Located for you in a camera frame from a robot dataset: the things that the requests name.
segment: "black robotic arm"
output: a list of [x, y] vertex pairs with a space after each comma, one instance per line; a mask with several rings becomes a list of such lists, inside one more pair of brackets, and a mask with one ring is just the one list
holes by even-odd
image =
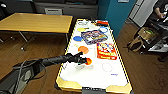
[[76, 55], [67, 53], [52, 58], [44, 58], [19, 63], [13, 66], [13, 70], [0, 80], [0, 94], [19, 94], [26, 87], [27, 83], [38, 75], [44, 67], [61, 64], [66, 62], [75, 62], [78, 64], [91, 63], [89, 58], [82, 58], [83, 52]]

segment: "wooden desk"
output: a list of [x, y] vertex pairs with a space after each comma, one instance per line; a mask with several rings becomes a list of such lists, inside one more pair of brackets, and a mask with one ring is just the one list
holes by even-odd
[[[96, 56], [96, 44], [87, 45], [84, 41], [76, 42], [73, 40], [75, 36], [80, 36], [81, 34], [81, 32], [78, 31], [78, 28], [83, 26], [78, 24], [79, 22], [81, 23], [81, 21], [77, 21], [77, 24], [74, 28], [67, 53], [72, 53], [73, 55], [78, 53], [78, 49], [74, 46], [74, 44], [77, 44], [78, 46], [86, 46], [88, 47], [89, 52], [82, 55], [82, 57], [91, 58], [92, 64], [86, 65], [82, 69], [76, 69], [75, 63], [64, 63], [63, 66], [65, 68], [60, 68], [56, 79], [56, 85], [60, 89], [67, 91], [81, 92], [83, 87], [91, 87], [105, 89], [106, 92], [111, 93], [129, 94], [132, 90], [131, 83], [129, 81], [124, 63], [122, 62], [110, 27], [108, 27], [108, 32], [105, 33], [108, 36], [108, 39], [103, 42], [113, 43], [115, 45], [115, 49], [117, 51], [116, 60], [98, 59]], [[85, 31], [91, 31], [98, 30], [100, 27], [88, 22], [88, 27], [86, 26], [85, 28], [89, 28]], [[103, 69], [104, 64], [111, 66], [111, 68], [108, 67], [110, 71]]]
[[14, 13], [0, 21], [0, 30], [19, 31], [27, 42], [22, 31], [68, 33], [71, 21], [72, 16], [66, 15]]

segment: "wall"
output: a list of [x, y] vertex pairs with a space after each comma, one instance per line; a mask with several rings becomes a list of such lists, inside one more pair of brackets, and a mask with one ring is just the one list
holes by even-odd
[[118, 3], [118, 0], [99, 0], [98, 17], [101, 20], [108, 20], [115, 38], [125, 23], [136, 0], [129, 0], [128, 3]]
[[158, 0], [138, 0], [130, 14], [130, 19], [139, 27], [142, 27], [153, 11], [153, 6]]

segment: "desk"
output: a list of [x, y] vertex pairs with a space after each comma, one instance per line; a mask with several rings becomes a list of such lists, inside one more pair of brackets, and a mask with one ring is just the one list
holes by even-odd
[[168, 27], [163, 25], [163, 22], [148, 20], [148, 27], [152, 28], [156, 33], [155, 37], [150, 40], [143, 40], [144, 45], [141, 54], [163, 54], [167, 53], [167, 44], [164, 42], [168, 37]]
[[72, 16], [66, 15], [14, 13], [0, 21], [0, 30], [19, 31], [25, 41], [28, 42], [22, 34], [23, 31], [67, 34], [71, 21]]
[[[81, 21], [78, 20], [76, 22], [67, 48], [67, 53], [72, 53], [73, 55], [78, 53], [78, 49], [74, 44], [77, 44], [78, 46], [86, 46], [88, 47], [89, 52], [84, 54], [82, 57], [91, 58], [92, 64], [85, 65], [82, 69], [77, 69], [73, 62], [64, 63], [63, 67], [60, 68], [56, 79], [57, 86], [62, 90], [68, 91], [81, 92], [83, 87], [91, 87], [105, 89], [106, 92], [129, 94], [132, 87], [110, 27], [108, 27], [108, 31], [105, 33], [108, 36], [108, 39], [103, 42], [114, 44], [117, 51], [116, 60], [98, 59], [96, 56], [96, 44], [87, 45], [84, 41], [74, 41], [74, 36], [80, 36], [81, 34], [81, 32], [78, 31], [78, 28], [88, 28], [85, 31], [98, 30], [100, 28], [99, 26], [92, 24], [91, 21], [89, 21], [85, 26], [78, 23], [81, 23]], [[107, 64], [106, 67], [108, 67], [109, 70], [107, 69], [106, 71], [106, 69], [104, 69], [104, 64]]]

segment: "box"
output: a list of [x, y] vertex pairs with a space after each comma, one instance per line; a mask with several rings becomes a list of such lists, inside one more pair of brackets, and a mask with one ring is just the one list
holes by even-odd
[[149, 40], [156, 35], [155, 30], [148, 27], [142, 27], [138, 34], [145, 40]]
[[97, 58], [100, 59], [117, 59], [117, 52], [113, 43], [97, 43]]

